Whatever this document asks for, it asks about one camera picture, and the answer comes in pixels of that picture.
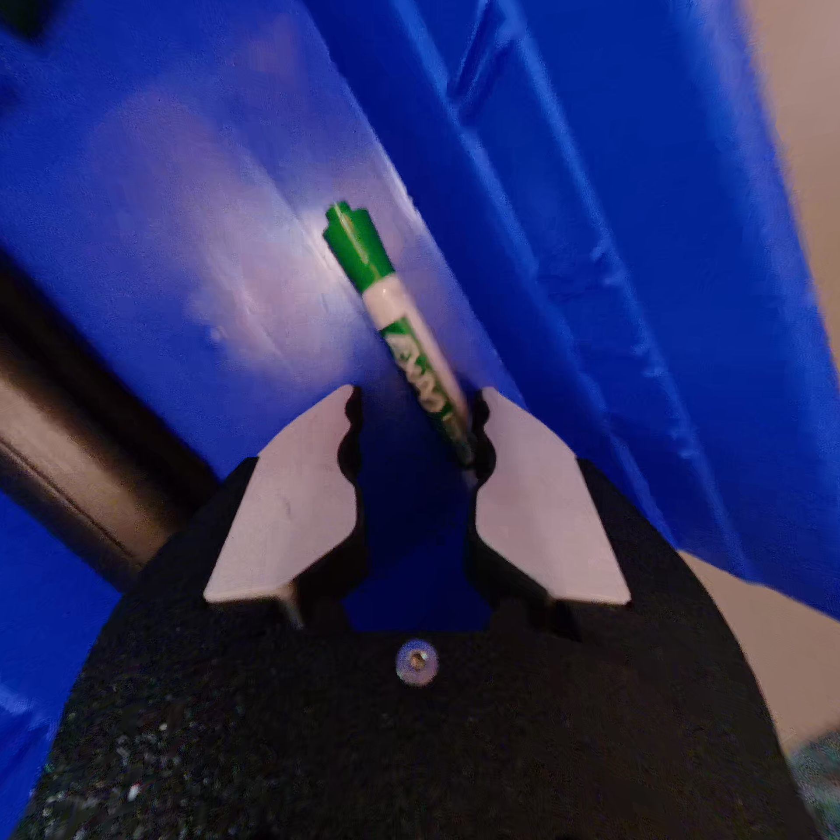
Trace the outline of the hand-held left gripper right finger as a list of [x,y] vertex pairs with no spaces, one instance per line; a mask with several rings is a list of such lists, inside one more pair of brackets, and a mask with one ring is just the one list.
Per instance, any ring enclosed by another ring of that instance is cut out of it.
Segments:
[[480,543],[555,601],[626,606],[631,592],[573,450],[494,387],[477,395],[489,445],[478,479]]

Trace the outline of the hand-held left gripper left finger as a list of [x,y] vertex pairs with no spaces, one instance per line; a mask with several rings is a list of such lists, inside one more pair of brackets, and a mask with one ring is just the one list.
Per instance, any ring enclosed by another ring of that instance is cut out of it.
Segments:
[[263,448],[205,602],[314,607],[363,580],[362,424],[360,387],[342,385]]

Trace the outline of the green marker pen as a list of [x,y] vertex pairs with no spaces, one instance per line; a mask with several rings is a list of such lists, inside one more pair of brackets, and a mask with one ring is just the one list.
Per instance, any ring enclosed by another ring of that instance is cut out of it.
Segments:
[[332,204],[322,232],[344,274],[359,293],[430,423],[471,468],[476,460],[466,394],[415,300],[387,254],[366,208]]

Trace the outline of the grey desk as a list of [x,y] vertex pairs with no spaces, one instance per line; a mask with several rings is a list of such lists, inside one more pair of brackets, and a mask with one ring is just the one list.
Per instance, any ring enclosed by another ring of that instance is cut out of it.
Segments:
[[[707,39],[723,49],[733,28],[743,42],[811,281],[812,298],[838,379],[838,2],[702,2]],[[682,551],[736,634],[792,763],[827,762],[838,743],[838,619],[781,583],[747,581]]]

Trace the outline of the blue plastic bin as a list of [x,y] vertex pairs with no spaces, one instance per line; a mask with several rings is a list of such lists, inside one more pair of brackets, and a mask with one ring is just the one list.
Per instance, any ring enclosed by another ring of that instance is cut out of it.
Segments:
[[[14,267],[220,487],[102,626],[12,838],[820,838],[679,551],[838,617],[838,384],[743,42],[702,2],[64,2],[4,69]],[[430,423],[322,236],[366,208]],[[259,453],[360,387],[365,577],[210,605]],[[631,601],[476,536],[494,387]]]

